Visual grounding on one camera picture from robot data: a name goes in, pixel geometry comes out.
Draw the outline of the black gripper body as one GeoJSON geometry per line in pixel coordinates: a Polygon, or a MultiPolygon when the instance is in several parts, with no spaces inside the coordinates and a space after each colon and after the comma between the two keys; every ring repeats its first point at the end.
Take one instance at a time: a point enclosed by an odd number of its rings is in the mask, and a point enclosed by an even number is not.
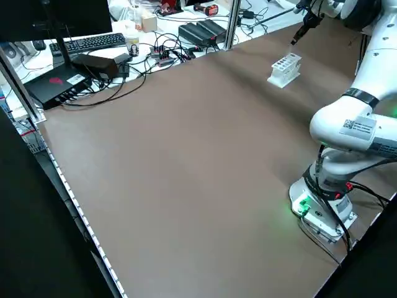
{"type": "Polygon", "coordinates": [[[306,29],[313,29],[321,22],[321,16],[317,16],[312,12],[307,12],[303,18],[303,26],[306,29]]]}

